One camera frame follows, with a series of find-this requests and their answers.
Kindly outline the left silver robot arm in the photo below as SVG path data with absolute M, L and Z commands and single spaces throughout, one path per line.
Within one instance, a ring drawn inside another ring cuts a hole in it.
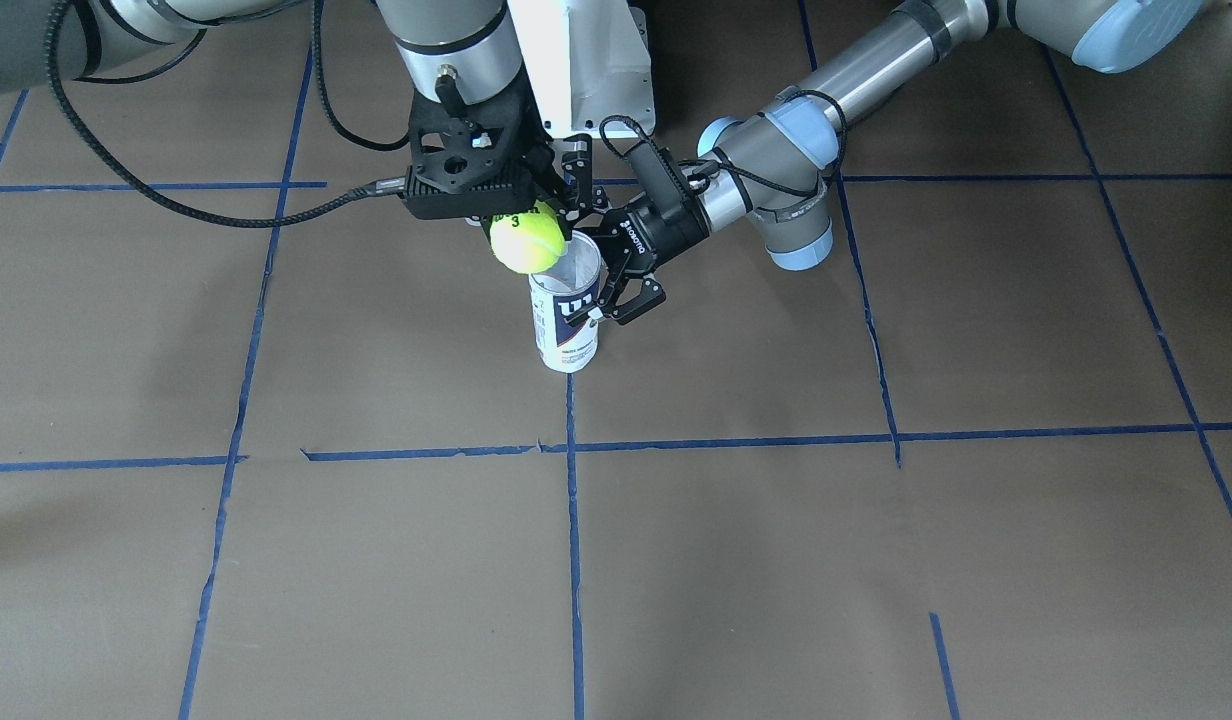
M 676 158 L 630 117 L 599 125 L 634 133 L 621 159 L 642 192 L 585 233 L 596 243 L 598 287 L 565 300 L 567 325 L 628 324 L 665 301 L 657 272 L 738 219 L 786 272 L 828 258 L 832 178 L 853 132 L 890 113 L 896 97 L 968 69 L 992 37 L 1014 33 L 1096 73 L 1120 74 L 1163 53 L 1204 12 L 1201 1 L 903 1 L 869 33 L 795 79 L 748 117 L 719 117 L 692 155 Z

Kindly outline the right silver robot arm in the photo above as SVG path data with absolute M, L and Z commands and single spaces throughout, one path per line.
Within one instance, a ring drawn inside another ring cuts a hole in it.
M 492 222 L 542 203 L 588 215 L 579 152 L 558 157 L 525 58 L 526 28 L 506 1 L 375 1 L 375 18 L 400 51 L 410 97 L 404 136 L 356 136 L 325 81 L 325 1 L 0 1 L 0 97 L 41 88 L 78 141 L 161 210 L 213 226 L 270 229 L 324 217 L 375 197 L 395 197 L 419 219 Z M 246 60 L 290 59 L 297 32 L 310 54 L 310 90 L 338 136 L 360 149 L 409 152 L 398 178 L 360 184 L 314 208 L 270 219 L 195 208 L 139 178 L 84 120 L 71 85 L 117 88 L 165 76 L 219 35 L 253 42 Z

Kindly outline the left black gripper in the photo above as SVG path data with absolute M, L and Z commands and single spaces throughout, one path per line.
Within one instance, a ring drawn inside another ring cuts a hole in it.
M 620 325 L 630 324 L 667 301 L 654 270 L 681 256 L 711 234 L 708 222 L 694 198 L 668 202 L 658 210 L 648 194 L 639 194 L 623 208 L 588 211 L 565 222 L 565 240 L 584 234 L 602 250 L 606 268 L 596 300 L 565 313 L 565 323 L 577 327 L 593 311 Z

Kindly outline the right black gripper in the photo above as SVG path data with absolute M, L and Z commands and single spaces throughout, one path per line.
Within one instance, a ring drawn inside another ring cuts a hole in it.
M 565 231 L 598 215 L 593 136 L 551 141 L 529 76 L 514 76 L 496 95 L 466 105 L 460 117 L 416 90 L 407 131 L 410 176 L 430 187 L 464 191 L 508 170 L 538 176 L 549 168 L 542 187 Z M 464 217 L 482 229 L 492 228 L 493 219 L 496 215 Z

